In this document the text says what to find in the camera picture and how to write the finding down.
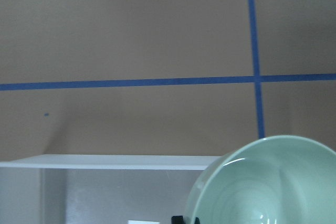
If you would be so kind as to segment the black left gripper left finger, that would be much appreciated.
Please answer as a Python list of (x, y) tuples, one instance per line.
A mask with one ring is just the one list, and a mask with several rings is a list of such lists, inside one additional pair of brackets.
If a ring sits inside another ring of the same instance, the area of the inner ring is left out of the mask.
[(184, 224), (183, 216), (172, 216), (171, 224)]

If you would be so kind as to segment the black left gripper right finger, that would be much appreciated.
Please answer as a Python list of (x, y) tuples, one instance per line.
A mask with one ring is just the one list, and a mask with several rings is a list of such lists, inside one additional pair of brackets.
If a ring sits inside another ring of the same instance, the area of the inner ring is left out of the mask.
[(195, 222), (194, 222), (194, 224), (200, 224), (200, 220), (199, 220), (198, 217), (195, 218)]

